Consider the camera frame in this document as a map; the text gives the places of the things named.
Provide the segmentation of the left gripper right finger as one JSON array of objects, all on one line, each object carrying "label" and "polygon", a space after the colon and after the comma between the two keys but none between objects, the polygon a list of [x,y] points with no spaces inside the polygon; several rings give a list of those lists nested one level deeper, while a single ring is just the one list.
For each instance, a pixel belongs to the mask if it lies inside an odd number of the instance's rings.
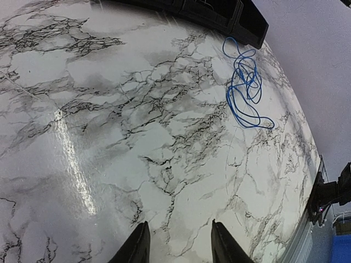
[{"label": "left gripper right finger", "polygon": [[211,248],[214,263],[253,263],[227,228],[215,220],[212,221]]}]

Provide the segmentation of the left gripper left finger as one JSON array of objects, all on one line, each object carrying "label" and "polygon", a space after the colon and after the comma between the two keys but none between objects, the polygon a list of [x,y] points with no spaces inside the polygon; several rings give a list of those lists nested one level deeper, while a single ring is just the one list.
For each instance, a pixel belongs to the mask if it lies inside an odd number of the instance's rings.
[{"label": "left gripper left finger", "polygon": [[148,222],[139,223],[108,263],[149,263],[150,241]]}]

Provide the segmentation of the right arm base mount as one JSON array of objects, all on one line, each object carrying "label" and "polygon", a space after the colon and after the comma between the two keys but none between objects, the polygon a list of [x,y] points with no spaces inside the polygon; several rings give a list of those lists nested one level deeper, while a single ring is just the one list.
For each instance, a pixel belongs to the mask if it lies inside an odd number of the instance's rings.
[{"label": "right arm base mount", "polygon": [[322,226],[325,220],[323,213],[328,212],[333,204],[343,206],[350,202],[350,162],[343,168],[337,181],[325,182],[325,171],[324,161],[321,160],[307,203],[310,222],[313,225],[318,223],[319,226]]}]

